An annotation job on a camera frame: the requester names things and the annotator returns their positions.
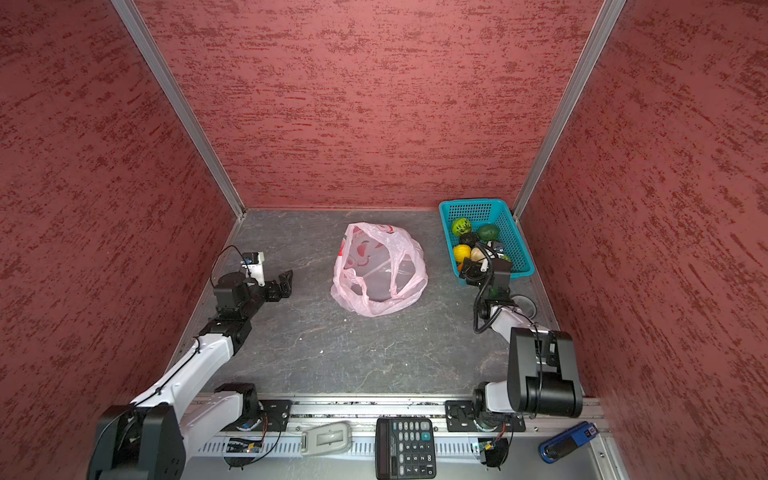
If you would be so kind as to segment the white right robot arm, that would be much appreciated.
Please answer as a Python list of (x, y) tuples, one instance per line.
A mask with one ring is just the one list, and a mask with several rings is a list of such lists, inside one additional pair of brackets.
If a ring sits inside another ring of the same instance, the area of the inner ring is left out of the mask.
[(570, 334), (540, 325), (524, 312), (510, 289), (511, 263), (466, 259), (459, 276), (476, 286), (472, 329), (489, 330), (508, 343), (506, 378), (482, 382), (473, 392), (478, 428), (496, 431), (527, 414), (577, 418), (583, 410), (574, 341)]

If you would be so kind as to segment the pink plastic bag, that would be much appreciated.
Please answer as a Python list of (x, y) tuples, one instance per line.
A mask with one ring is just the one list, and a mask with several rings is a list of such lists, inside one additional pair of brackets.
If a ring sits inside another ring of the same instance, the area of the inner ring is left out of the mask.
[(424, 251), (407, 230), (357, 222), (344, 233), (330, 293), (342, 308), (374, 318), (416, 303), (428, 281)]

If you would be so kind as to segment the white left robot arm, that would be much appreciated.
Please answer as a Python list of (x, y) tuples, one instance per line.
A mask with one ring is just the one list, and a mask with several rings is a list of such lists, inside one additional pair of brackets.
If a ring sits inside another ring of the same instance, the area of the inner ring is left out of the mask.
[(268, 415), (254, 385), (225, 383), (209, 400), (194, 401), (242, 348), (258, 310), (292, 293), (292, 271), (264, 281), (253, 277), (255, 269), (221, 276), (214, 286), (216, 314), (189, 351), (129, 404), (111, 406), (102, 414), (88, 478), (178, 479), (199, 448), (227, 426), (265, 437)]

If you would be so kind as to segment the bright green round fruit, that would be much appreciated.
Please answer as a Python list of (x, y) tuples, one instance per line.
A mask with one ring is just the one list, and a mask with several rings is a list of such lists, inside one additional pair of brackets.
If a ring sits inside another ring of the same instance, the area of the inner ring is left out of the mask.
[(472, 223), (465, 217), (455, 219), (451, 224), (451, 232), (457, 237), (466, 235), (473, 231)]

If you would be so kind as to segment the teal plastic perforated basket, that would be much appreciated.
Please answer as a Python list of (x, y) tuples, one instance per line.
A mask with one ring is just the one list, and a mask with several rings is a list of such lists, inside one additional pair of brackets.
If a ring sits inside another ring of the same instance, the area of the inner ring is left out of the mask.
[(504, 254), (513, 264), (512, 279), (530, 277), (535, 273), (535, 266), (526, 242), (509, 210), (500, 199), (461, 199), (448, 200), (439, 204), (439, 214), (448, 251), (448, 261), (453, 273), (459, 277), (457, 263), (454, 261), (453, 248), (458, 245), (459, 237), (452, 233), (452, 224), (456, 219), (466, 218), (474, 230), (484, 225), (499, 228), (498, 240), (505, 244)]

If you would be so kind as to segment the dark green avocado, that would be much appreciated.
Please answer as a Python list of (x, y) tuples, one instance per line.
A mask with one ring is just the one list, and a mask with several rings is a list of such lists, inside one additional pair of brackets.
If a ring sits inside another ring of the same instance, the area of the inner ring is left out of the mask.
[(485, 224), (477, 229), (476, 235), (483, 242), (496, 241), (500, 238), (500, 228), (495, 224)]

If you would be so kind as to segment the yellow fruit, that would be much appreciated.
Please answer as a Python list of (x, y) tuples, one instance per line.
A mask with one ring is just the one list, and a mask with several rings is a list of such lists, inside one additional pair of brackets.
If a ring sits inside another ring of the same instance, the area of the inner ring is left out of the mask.
[(458, 244), (453, 250), (453, 258), (457, 264), (462, 264), (466, 259), (470, 259), (472, 255), (472, 247), (467, 244)]

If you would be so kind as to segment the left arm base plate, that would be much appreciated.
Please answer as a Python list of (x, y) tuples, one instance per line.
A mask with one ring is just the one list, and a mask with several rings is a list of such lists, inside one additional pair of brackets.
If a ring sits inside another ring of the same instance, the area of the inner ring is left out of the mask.
[(291, 413), (291, 400), (260, 400), (247, 403), (244, 413), (234, 422), (240, 432), (283, 432)]

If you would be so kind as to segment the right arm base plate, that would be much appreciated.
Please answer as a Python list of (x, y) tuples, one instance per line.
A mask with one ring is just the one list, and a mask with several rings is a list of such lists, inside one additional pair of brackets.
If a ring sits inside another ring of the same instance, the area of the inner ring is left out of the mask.
[(499, 413), (476, 410), (470, 400), (447, 400), (444, 403), (446, 425), (449, 432), (525, 432), (526, 425), (521, 414)]

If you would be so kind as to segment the beige potato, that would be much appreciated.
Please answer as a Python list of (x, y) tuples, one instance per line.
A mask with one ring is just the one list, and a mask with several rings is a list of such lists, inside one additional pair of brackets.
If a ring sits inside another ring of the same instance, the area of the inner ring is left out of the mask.
[(485, 254), (482, 249), (474, 247), (471, 250), (470, 259), (473, 262), (482, 262), (485, 259)]

